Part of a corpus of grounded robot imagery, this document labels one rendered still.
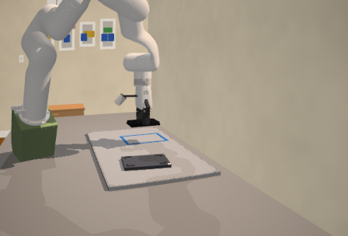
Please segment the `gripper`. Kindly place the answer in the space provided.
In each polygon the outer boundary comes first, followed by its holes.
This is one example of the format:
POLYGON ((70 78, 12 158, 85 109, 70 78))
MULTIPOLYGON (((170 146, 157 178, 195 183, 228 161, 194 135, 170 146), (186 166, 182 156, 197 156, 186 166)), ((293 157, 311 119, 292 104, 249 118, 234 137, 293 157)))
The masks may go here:
POLYGON ((150 124, 150 109, 152 108, 151 85, 134 86, 136 86, 135 95, 137 95, 137 97, 135 97, 137 120, 142 119, 142 124, 148 125, 150 124))

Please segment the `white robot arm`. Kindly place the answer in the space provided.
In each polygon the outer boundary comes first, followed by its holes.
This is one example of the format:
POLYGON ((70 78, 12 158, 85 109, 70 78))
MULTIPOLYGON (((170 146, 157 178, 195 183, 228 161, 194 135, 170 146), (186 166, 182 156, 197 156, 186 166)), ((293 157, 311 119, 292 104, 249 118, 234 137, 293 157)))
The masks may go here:
MULTIPOLYGON (((73 29, 91 0, 62 0, 60 5, 45 5, 35 15, 21 40, 29 59, 26 69, 22 105, 11 106, 19 118, 31 126, 50 119, 47 101, 50 79, 57 60, 57 51, 48 37, 63 40, 73 29)), ((117 12, 122 36, 145 46, 150 53, 127 54, 123 65, 134 72, 134 85, 151 85, 151 72, 159 66, 158 47, 143 28, 149 13, 146 0, 98 0, 117 12), (138 22, 138 23, 136 23, 138 22), (150 71, 150 72, 149 72, 150 71)))

